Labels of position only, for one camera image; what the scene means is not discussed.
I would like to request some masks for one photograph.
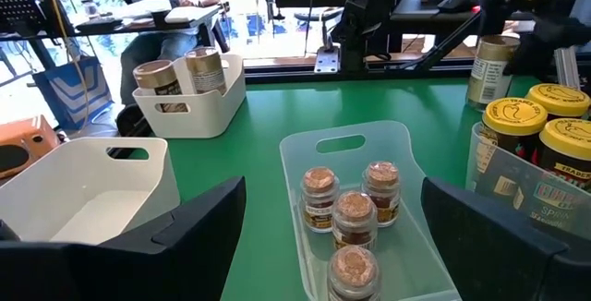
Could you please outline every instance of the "white plastic basket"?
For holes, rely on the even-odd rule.
[[[109,148],[143,149],[145,160]],[[80,138],[0,187],[0,219],[23,241],[97,245],[180,203],[168,144],[160,138]]]
[[[141,112],[148,120],[152,131],[161,138],[214,138],[222,135],[234,118],[236,111],[247,96],[244,78],[243,58],[236,54],[221,55],[227,92],[222,95],[213,90],[202,94],[183,94],[169,96],[143,95],[137,89],[133,96]],[[184,57],[174,63],[176,76],[183,93],[193,91],[191,79]],[[184,103],[188,112],[162,113],[161,103]]]

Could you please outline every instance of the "clear plastic bin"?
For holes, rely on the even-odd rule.
[[[472,127],[466,189],[591,240],[591,196],[478,135]]]
[[[348,139],[360,138],[360,146],[351,148]],[[320,147],[338,151],[318,152]],[[310,300],[327,300],[327,263],[334,252],[332,234],[311,232],[301,214],[301,179],[311,167],[327,166],[341,181],[341,192],[360,188],[361,174],[369,163],[395,162],[400,171],[402,202],[398,220],[381,228],[376,255],[382,272],[382,301],[458,300],[450,276],[428,233],[420,205],[425,174],[411,152],[406,126],[394,121],[379,121],[354,126],[294,134],[281,144],[283,171],[287,183],[295,241],[304,289]],[[432,295],[449,298],[430,298]]]

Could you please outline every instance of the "tray handle cutout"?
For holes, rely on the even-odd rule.
[[[327,138],[316,143],[316,152],[333,153],[338,151],[349,151],[363,147],[366,138],[363,135],[351,135],[339,138]]]

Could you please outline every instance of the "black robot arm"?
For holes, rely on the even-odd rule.
[[[341,21],[331,33],[341,44],[341,69],[345,72],[365,70],[366,41],[381,23],[388,19],[386,0],[347,0]]]
[[[519,48],[505,67],[505,74],[543,76],[540,64],[549,64],[554,50],[591,41],[591,28],[576,18],[537,18],[530,33],[523,34]]]

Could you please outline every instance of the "green table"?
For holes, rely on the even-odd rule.
[[[244,227],[223,299],[306,299],[279,153],[283,138],[369,121],[400,121],[410,131],[423,171],[463,186],[470,129],[482,117],[464,107],[466,82],[444,78],[250,86],[223,135],[169,140],[183,200],[228,177],[246,177]],[[515,78],[510,94],[523,97],[536,83],[534,78]]]

